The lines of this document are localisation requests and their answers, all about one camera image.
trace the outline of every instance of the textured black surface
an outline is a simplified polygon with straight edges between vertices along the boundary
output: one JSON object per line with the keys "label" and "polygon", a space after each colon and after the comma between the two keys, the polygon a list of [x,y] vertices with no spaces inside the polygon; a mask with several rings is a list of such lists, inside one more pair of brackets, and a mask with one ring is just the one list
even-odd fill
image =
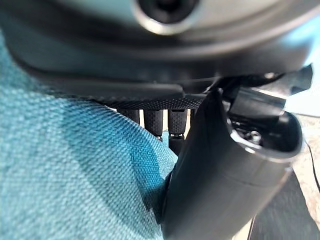
{"label": "textured black surface", "polygon": [[296,174],[256,216],[250,240],[319,240]]}
{"label": "textured black surface", "polygon": [[187,109],[168,110],[168,131],[169,134],[184,134],[187,124]]}
{"label": "textured black surface", "polygon": [[145,101],[103,101],[110,108],[117,109],[196,109],[203,98],[180,98],[180,99],[160,99],[160,100],[145,100]]}
{"label": "textured black surface", "polygon": [[164,111],[163,110],[144,110],[144,128],[150,133],[159,137],[163,132]]}
{"label": "textured black surface", "polygon": [[118,113],[126,116],[127,118],[131,119],[132,121],[140,124],[140,114],[139,110],[128,110],[128,109],[117,109]]}

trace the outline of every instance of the cylindrical handle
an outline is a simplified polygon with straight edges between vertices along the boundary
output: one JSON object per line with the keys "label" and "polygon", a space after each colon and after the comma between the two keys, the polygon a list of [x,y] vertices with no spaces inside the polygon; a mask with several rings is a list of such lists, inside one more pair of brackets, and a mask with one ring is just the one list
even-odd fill
{"label": "cylindrical handle", "polygon": [[170,240],[229,240],[282,186],[300,152],[297,119],[275,126],[277,141],[265,147],[232,128],[221,96],[213,92],[199,107],[169,182],[162,230]]}

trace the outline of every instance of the woven fabric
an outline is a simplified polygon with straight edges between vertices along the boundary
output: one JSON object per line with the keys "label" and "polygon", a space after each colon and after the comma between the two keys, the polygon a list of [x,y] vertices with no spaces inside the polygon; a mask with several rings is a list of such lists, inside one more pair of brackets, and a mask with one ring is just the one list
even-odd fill
{"label": "woven fabric", "polygon": [[0,239],[162,239],[176,160],[121,114],[23,73],[0,36]]}

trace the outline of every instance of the round opening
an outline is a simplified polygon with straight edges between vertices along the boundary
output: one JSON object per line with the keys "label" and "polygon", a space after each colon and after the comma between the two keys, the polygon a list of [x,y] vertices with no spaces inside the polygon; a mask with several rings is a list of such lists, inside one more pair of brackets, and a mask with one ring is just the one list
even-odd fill
{"label": "round opening", "polygon": [[141,10],[149,18],[162,24],[176,24],[186,19],[199,0],[138,0]]}

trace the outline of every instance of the black knurled grip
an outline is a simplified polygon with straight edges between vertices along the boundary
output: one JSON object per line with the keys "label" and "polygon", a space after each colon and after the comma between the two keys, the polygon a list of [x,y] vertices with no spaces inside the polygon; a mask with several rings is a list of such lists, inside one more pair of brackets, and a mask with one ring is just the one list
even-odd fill
{"label": "black knurled grip", "polygon": [[129,109],[117,109],[118,113],[126,116],[127,118],[131,119],[132,121],[140,124],[140,114],[139,110],[129,110]]}
{"label": "black knurled grip", "polygon": [[168,131],[169,134],[184,134],[187,123],[187,109],[168,110]]}
{"label": "black knurled grip", "polygon": [[164,124],[163,110],[144,110],[144,128],[156,137],[162,136]]}

